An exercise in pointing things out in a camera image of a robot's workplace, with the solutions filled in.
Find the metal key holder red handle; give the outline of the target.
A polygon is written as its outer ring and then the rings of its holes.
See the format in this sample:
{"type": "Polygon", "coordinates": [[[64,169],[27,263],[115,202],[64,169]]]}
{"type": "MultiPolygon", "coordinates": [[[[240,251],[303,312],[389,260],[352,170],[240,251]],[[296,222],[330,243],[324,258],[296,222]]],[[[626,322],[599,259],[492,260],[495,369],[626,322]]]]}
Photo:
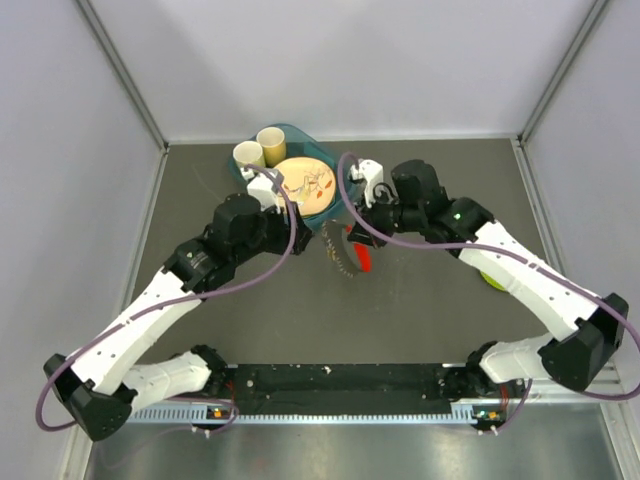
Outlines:
{"type": "Polygon", "coordinates": [[[329,259],[349,278],[372,270],[369,249],[363,244],[348,240],[351,230],[351,226],[333,219],[324,221],[320,229],[329,259]]]}

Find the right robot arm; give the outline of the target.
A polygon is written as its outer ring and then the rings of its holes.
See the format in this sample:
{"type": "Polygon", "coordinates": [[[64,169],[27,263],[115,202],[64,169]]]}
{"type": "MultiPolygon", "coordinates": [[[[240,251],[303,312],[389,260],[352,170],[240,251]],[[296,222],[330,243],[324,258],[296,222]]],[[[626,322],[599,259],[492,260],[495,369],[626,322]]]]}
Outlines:
{"type": "Polygon", "coordinates": [[[356,223],[352,242],[374,248],[417,233],[421,248],[442,249],[495,281],[545,327],[545,334],[514,342],[492,341],[467,360],[464,378],[487,396],[514,380],[551,380],[584,395],[620,347],[628,303],[601,297],[552,269],[521,245],[495,216],[468,197],[450,198],[434,167],[414,159],[397,165],[392,182],[374,160],[345,155],[340,180],[362,188],[347,205],[356,223]]]}

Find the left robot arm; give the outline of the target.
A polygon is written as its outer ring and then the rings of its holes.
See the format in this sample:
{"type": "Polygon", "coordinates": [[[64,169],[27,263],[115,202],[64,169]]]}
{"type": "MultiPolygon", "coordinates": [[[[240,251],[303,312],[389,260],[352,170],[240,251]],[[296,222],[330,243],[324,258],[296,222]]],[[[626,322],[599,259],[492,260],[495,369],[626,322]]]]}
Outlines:
{"type": "Polygon", "coordinates": [[[312,237],[298,206],[264,208],[248,194],[220,204],[198,236],[180,244],[143,292],[88,345],[43,366],[53,392],[94,442],[119,430],[130,416],[183,395],[214,397],[226,388],[228,364],[217,351],[196,345],[161,363],[139,359],[183,316],[216,296],[251,288],[276,272],[233,285],[237,269],[263,253],[285,260],[312,237]]]}

